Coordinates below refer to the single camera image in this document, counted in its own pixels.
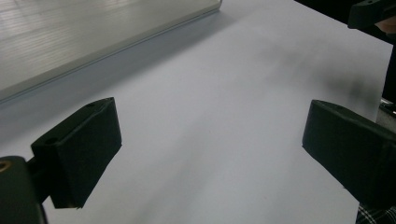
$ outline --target white surface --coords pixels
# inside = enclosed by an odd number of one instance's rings
[[[220,0],[3,0],[0,100],[219,6]]]
[[[391,46],[288,0],[227,0],[0,105],[0,156],[116,98],[123,147],[83,209],[49,223],[354,223],[358,202],[301,147],[311,99],[374,119]]]

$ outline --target table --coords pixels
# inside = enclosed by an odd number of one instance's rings
[[[354,223],[359,203],[301,147],[311,99],[375,119],[391,45],[286,0],[227,0],[0,104],[0,156],[114,96],[123,146],[83,209],[49,223]]]

